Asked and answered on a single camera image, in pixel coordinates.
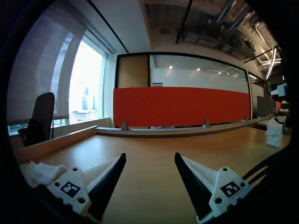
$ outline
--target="exposed duct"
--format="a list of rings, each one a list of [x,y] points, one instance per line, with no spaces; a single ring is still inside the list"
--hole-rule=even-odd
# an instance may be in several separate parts
[[[223,20],[228,15],[228,13],[231,11],[231,9],[233,8],[233,6],[235,5],[236,2],[237,2],[237,0],[228,0],[227,1],[227,4],[224,6],[218,19],[216,20],[216,24],[221,24],[223,22]]]
[[[238,26],[243,23],[252,13],[252,10],[247,7],[243,12],[240,13],[240,16],[235,20],[235,22],[229,28],[230,30],[235,30]]]

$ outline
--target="chair backrest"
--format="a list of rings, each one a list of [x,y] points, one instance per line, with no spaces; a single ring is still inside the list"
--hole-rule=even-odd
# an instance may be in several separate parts
[[[53,93],[44,93],[36,99],[32,118],[27,127],[27,145],[50,139],[54,102],[55,96]]]

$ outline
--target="ceiling pipe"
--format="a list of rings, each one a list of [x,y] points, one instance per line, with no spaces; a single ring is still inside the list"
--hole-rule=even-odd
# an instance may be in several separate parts
[[[227,4],[224,6],[218,19],[216,20],[216,24],[221,24],[223,22],[223,20],[228,15],[228,13],[231,11],[231,9],[233,8],[233,6],[235,5],[236,2],[237,2],[237,0],[228,0],[227,1]]]
[[[262,22],[262,20],[259,18],[259,16],[254,16],[253,19],[251,20],[251,27],[254,31],[256,31],[258,33],[258,35],[260,36],[260,38],[262,39],[262,41],[264,42],[264,44],[267,46],[267,48],[270,50],[270,46],[267,43],[267,41],[265,40],[265,38],[263,37],[263,35],[258,31],[257,27],[258,25]]]
[[[252,9],[247,7],[243,12],[240,13],[240,16],[235,20],[235,22],[229,28],[231,31],[234,31],[240,24],[242,24],[252,13]]]

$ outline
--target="window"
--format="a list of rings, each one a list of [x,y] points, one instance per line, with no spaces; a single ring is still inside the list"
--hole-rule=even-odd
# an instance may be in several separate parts
[[[71,74],[70,123],[103,117],[103,84],[107,54],[86,35]]]
[[[55,96],[54,127],[102,118],[104,74],[111,71],[112,54],[65,3],[52,4],[30,29],[15,59],[7,95],[9,133],[27,127],[36,98],[47,92]]]

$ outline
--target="white cloth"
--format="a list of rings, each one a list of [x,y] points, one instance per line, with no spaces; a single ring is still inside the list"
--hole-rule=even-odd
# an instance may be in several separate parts
[[[267,145],[280,148],[283,138],[283,125],[271,118],[267,123],[266,135],[268,135]]]
[[[51,166],[42,162],[35,164],[33,161],[20,165],[20,169],[30,187],[36,187],[39,184],[47,187],[67,171],[63,165]]]

